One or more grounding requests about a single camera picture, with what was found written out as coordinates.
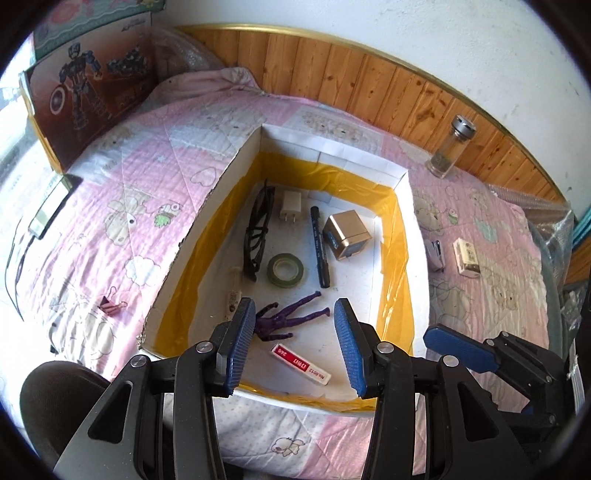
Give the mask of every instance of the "red and white box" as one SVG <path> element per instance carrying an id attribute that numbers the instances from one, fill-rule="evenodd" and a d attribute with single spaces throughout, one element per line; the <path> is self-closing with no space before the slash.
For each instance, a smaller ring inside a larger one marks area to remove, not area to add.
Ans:
<path id="1" fill-rule="evenodd" d="M 294 351 L 289 350 L 285 345 L 276 344 L 270 353 L 273 357 L 289 365 L 314 382 L 326 385 L 330 380 L 330 373 L 317 367 Z"/>

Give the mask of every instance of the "wood paneling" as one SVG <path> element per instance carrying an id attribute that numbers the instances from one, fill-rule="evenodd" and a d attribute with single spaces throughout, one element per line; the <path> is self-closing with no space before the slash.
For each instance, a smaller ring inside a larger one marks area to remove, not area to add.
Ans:
<path id="1" fill-rule="evenodd" d="M 478 130 L 457 166 L 482 181 L 539 197 L 562 195 L 521 146 L 482 111 L 389 60 L 327 41 L 248 30 L 185 27 L 228 66 L 249 69 L 263 90 L 318 100 L 434 152 L 457 114 Z M 569 280 L 586 278 L 591 240 L 573 255 Z"/>

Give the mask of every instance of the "small beige box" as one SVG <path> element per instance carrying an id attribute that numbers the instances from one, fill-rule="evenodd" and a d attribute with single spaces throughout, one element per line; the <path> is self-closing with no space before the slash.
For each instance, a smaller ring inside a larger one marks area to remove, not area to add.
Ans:
<path id="1" fill-rule="evenodd" d="M 458 238 L 453 243 L 453 252 L 456 256 L 457 270 L 460 275 L 469 278 L 480 277 L 480 264 L 473 244 Z"/>
<path id="2" fill-rule="evenodd" d="M 322 232 L 337 260 L 358 254 L 371 239 L 355 210 L 329 216 Z"/>

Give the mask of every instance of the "white wall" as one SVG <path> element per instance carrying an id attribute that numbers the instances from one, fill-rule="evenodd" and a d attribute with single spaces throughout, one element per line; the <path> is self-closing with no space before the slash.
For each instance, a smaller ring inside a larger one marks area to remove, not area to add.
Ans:
<path id="1" fill-rule="evenodd" d="M 171 25 L 250 23 L 357 41 L 478 103 L 534 155 L 577 216 L 591 203 L 591 92 L 521 0 L 168 0 Z"/>

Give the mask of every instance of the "silver bottle lid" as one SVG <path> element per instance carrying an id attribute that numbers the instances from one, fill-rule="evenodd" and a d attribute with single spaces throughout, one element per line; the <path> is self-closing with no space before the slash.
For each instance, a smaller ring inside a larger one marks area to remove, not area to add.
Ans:
<path id="1" fill-rule="evenodd" d="M 474 134 L 476 133 L 476 125 L 461 115 L 456 115 L 456 117 L 452 120 L 452 127 L 461 136 L 466 137 L 467 140 L 474 138 Z"/>

